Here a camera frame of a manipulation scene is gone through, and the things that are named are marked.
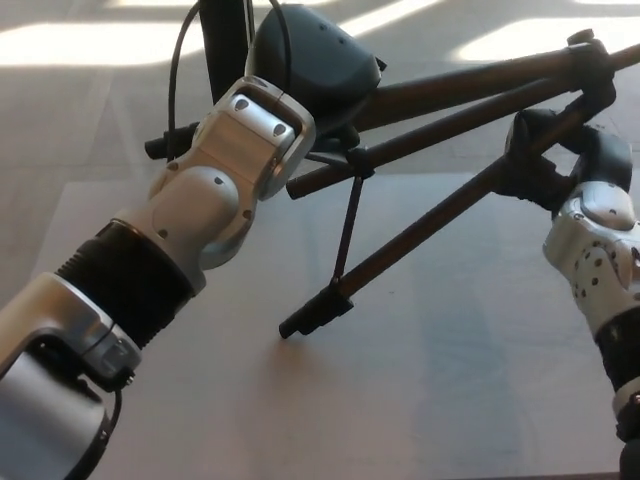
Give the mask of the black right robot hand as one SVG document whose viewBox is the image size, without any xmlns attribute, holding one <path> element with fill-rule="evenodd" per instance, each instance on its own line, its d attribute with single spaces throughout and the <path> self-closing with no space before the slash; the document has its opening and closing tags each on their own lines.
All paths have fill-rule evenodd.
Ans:
<svg viewBox="0 0 640 480">
<path fill-rule="evenodd" d="M 550 109 L 526 109 L 516 114 L 494 192 L 534 203 L 553 216 L 583 182 L 603 181 L 628 192 L 633 170 L 631 147 L 614 134 L 583 124 L 561 137 L 559 145 L 577 156 L 567 176 L 544 155 L 531 152 L 556 116 Z"/>
</svg>

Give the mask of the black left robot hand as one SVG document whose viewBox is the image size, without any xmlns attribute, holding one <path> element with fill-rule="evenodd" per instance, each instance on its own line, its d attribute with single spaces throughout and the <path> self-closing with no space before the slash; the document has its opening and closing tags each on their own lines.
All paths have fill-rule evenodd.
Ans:
<svg viewBox="0 0 640 480">
<path fill-rule="evenodd" d="M 264 17 L 249 46 L 249 96 L 273 117 L 272 135 L 319 151 L 346 152 L 355 117 L 380 84 L 376 56 L 320 13 L 283 4 Z"/>
</svg>

